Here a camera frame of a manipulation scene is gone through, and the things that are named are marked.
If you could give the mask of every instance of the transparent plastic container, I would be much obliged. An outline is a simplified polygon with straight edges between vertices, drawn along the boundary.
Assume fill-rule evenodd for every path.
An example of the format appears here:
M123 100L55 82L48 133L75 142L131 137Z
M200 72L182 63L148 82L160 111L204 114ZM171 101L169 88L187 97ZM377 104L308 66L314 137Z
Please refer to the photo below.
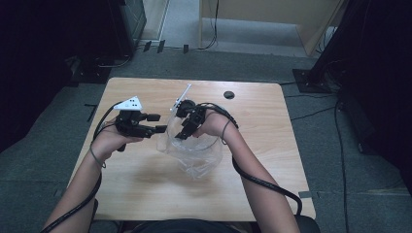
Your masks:
M216 168L223 158L223 144L219 137L203 134L186 140L175 138L182 131L183 119L169 118L166 132L157 140L157 150L175 157L179 167L193 179L200 179Z

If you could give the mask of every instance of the person's right hand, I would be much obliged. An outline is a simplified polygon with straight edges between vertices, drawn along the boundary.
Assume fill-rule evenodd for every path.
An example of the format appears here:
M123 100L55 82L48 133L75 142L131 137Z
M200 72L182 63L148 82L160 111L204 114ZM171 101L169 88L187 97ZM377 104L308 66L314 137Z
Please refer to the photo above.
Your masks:
M227 123L232 124L226 116L213 110L207 110L205 122L191 136L198 138L205 133L211 136L221 137Z

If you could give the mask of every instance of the wristband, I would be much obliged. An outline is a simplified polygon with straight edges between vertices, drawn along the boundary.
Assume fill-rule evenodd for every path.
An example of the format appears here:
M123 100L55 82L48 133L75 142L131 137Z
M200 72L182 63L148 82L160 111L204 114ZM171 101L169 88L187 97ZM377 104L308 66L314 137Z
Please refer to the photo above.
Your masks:
M94 155L94 152L93 152L93 150L91 149L91 145L90 145L90 153L91 153L91 155L93 156L93 158L94 158L94 160L96 160L96 162L99 164L99 166L100 167L102 167L102 168L106 168L106 162L101 162L101 161L99 161L98 159L97 159L97 157L96 157L96 155Z
M222 131L221 139L222 139L222 143L223 143L224 145L227 145L227 143L224 141L224 138L223 138L223 136L224 136L224 131L226 130L227 125L230 124L230 122L231 122L231 120L228 120L228 121L227 121L227 124L224 125L223 131Z

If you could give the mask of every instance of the black cable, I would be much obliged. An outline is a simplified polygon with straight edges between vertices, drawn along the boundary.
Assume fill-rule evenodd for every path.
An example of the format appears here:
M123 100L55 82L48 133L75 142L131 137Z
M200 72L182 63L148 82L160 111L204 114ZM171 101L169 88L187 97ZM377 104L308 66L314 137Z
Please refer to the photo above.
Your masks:
M102 122L104 121L104 119L106 118L106 116L113 110L113 108L117 105L113 105L107 112L106 114L100 119L99 123L97 124L96 129L94 130L94 134L93 134L93 141L97 138L97 136L99 135L99 133L106 127L112 126L113 124L109 124L106 125L104 127L100 127ZM78 212L79 210L81 210L85 205L87 205L96 195L97 191L100 188L102 182L102 175L100 173L99 176L99 180L97 180L96 185L94 186L93 190L91 191L91 193L88 195L88 197L78 206L76 206L75 208L73 208L71 211L67 212L66 214L64 214L63 216L59 217L57 220L55 220L54 222L52 222L51 224L49 224L46 228L44 228L41 233L46 233L46 232L51 232L58 224L60 224L61 222L65 221L67 218L69 218L70 216L72 216L73 214L75 214L76 212Z
M215 11L215 25L213 27L214 30L214 36L212 38L212 41L209 43L209 45L206 48L199 48L199 50L207 50L209 48L211 48L217 41L218 41L218 26L217 26L217 22L218 22L218 14L219 14L219 0L216 3L216 11Z
M342 88L342 84L339 83L338 79L336 77L334 77L331 73L330 73L330 69L326 69L326 73L329 76L329 80L331 81L332 84L337 85L339 88L338 89L334 89L334 92L338 92L340 88Z
M287 84L297 84L297 82L286 82L286 83L278 83L279 85L287 85Z
M247 174L246 172L244 172L244 171L239 167L239 165L236 163L236 160L234 159L233 156L232 156L232 163L233 163L233 167L234 167L234 169L236 170L236 172L237 172L240 176L242 176L243 178L245 178L246 180L248 180L248 181L250 181L250 182L252 182L252 183L256 183L256 184L259 184L259 185L261 185L261 186L267 187L267 188L269 188L269 189L272 190L272 191L279 192L279 193L281 193L282 195L288 196L288 197L290 197L291 199L293 199L293 200L297 203L296 215L297 215L297 216L300 216L300 214L302 213L302 206L303 206L303 205L302 205L302 200L300 200L300 198L299 198L298 196L294 195L293 193L287 191L287 190L284 189L284 188L281 188L281 187L278 186L278 185L275 185L275 184L273 184L273 183L269 183L269 182L263 181L263 180L261 180L261 179L258 179L258 178L256 178L256 177L253 177L253 176Z
M57 225L59 225L61 222L65 221L67 218L72 216L73 214L77 213L79 210L81 210L85 205L87 205L96 195L97 191L100 188L100 185L102 183L102 175L100 173L99 180L97 180L96 185L94 186L93 190L89 194L89 196L77 207L73 208L71 211L68 213L64 214L63 216L59 217L57 220L49 224L47 227L45 227L40 233L46 233L46 232L51 232Z
M196 106L192 107L186 107L182 108L182 110L188 111L188 110L194 110L194 109L206 109L206 110L213 110L216 111L217 113L227 117L230 119L230 121L234 124L236 128L239 128L239 125L237 124L236 120L233 118L233 116L230 115L228 111L220 107L219 105L213 104L213 103L201 103Z
M315 112L315 113L313 113L313 114L310 114L310 115L299 116L299 117L296 117L296 118L292 118L291 121L292 121L292 120L296 120L296 119L302 119L302 118L311 117L311 116L313 116L313 115L326 112L326 111L331 110L331 109L333 109L333 108L334 108L334 107L330 107L330 108L327 108L327 109L323 109L323 110L317 111L317 112Z
M130 60L130 56L128 56L127 59L126 59L123 63L121 63L121 64L116 64L116 65L97 65L97 66L98 66L98 67L101 67L101 68L118 68L118 67L120 67L120 66L125 65L129 60Z
M121 101L114 104L112 107L110 107L110 109L106 112L106 114L103 115L103 117L100 119L99 123L96 126L96 129L94 129L94 133L93 133L93 141L94 139L97 138L97 135L101 132L102 129L100 129L100 125L102 125L103 121L105 120L105 118L107 117L107 115L113 110L113 108L115 108L115 106L119 103L122 103Z
M368 1L367 7L366 7L366 11L365 11L365 13L364 13L363 25L362 25L362 29L361 29L361 32L360 32L360 43L359 43L359 47L358 47L358 52L361 50L361 44L362 44L362 40L363 40L364 29L365 29L365 27L366 27L367 14L368 14L368 12L369 12L369 7L370 7L370 3L371 3L371 2L372 2L372 0L369 0L369 1ZM350 59L352 59L353 57L355 57L355 55L352 56L352 57L348 57L348 58L343 58L343 59L339 59L339 60L330 61L328 64L326 64L326 65L322 68L321 72L319 73L319 78L322 79L322 75L323 75L323 73L326 71L326 68L327 68L329 65L331 65L331 64L333 64L333 63L337 63L337 62L342 62L342 61L350 60Z
M164 47L165 49L171 49L171 50L184 50L185 48L183 47ZM190 50L206 50L206 48L198 48L198 49L190 49Z
M337 101L334 107L334 120L336 125L336 131L339 138L339 145L340 145L340 160L342 166L342 180L343 180L343 213L345 216L345 227L346 232L349 233L349 223L348 223L348 208L347 208L347 188L346 188L346 169L345 169L345 156L343 150L343 143L342 143L342 134L339 129L339 124L337 122L337 111L340 102Z

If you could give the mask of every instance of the gray carpet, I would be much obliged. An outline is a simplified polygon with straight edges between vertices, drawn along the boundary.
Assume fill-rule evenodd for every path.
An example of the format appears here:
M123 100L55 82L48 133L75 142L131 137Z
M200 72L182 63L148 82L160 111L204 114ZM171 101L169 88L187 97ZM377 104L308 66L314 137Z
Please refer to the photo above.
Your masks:
M310 69L314 59L228 52L138 50L111 77L209 81L293 82L292 68ZM92 108L104 84L64 87L29 134L0 154L0 232L38 232L60 198L75 166ZM300 95L295 84L286 96ZM339 140L330 109L335 96L286 98L303 166L322 232L345 232ZM380 156L358 152L344 112L337 113L347 172L347 213L351 232L411 232L411 197L397 169ZM116 232L112 222L97 222L91 232Z

